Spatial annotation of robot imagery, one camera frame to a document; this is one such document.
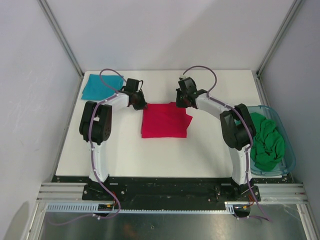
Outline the teal t shirt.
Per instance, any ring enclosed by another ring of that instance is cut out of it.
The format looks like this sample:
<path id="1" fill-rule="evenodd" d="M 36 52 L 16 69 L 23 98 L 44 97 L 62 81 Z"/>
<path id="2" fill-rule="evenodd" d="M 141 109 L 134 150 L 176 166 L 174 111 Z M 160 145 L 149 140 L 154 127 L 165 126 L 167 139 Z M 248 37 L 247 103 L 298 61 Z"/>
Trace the teal t shirt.
<path id="1" fill-rule="evenodd" d="M 116 90 L 120 90 L 124 85 L 124 80 L 119 75 L 102 75 L 102 79 L 107 85 Z M 98 74 L 90 74 L 82 91 L 81 99 L 86 101 L 102 101 L 115 93 L 115 90 L 111 88 L 101 81 Z"/>

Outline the red t shirt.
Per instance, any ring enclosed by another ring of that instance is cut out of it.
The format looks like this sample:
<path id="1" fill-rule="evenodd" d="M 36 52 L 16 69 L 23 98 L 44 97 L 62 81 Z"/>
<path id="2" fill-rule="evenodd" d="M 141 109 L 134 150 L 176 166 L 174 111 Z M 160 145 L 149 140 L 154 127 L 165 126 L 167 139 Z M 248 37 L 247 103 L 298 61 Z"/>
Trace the red t shirt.
<path id="1" fill-rule="evenodd" d="M 186 138 L 192 119 L 186 109 L 177 107 L 174 102 L 149 103 L 143 110 L 141 137 Z"/>

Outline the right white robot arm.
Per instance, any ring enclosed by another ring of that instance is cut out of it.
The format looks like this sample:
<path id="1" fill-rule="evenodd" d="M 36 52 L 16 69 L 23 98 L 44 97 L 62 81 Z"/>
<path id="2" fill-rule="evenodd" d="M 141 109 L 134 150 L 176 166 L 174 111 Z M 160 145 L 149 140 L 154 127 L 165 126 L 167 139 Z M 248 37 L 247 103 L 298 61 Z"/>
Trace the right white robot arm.
<path id="1" fill-rule="evenodd" d="M 231 196 L 242 201 L 249 194 L 246 186 L 252 179 L 250 152 L 256 129 L 246 105 L 231 106 L 209 95 L 204 89 L 197 89 L 191 77 L 181 77 L 176 89 L 176 106 L 204 111 L 220 120 L 222 137 L 228 146 L 231 161 L 231 178 L 236 185 L 230 188 Z"/>

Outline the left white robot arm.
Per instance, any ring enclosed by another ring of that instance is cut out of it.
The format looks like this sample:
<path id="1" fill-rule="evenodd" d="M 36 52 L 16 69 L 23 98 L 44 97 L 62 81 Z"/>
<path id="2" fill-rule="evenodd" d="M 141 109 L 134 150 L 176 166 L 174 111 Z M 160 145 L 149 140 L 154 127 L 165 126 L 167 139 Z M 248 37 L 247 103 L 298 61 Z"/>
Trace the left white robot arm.
<path id="1" fill-rule="evenodd" d="M 147 108 L 142 90 L 143 80 L 129 78 L 125 85 L 112 96 L 99 102 L 87 101 L 79 125 L 79 133 L 88 143 L 91 158 L 89 178 L 97 182 L 93 194 L 100 200 L 110 196 L 111 188 L 104 184 L 110 175 L 106 157 L 106 142 L 112 131 L 112 114 L 133 107 L 136 111 Z"/>

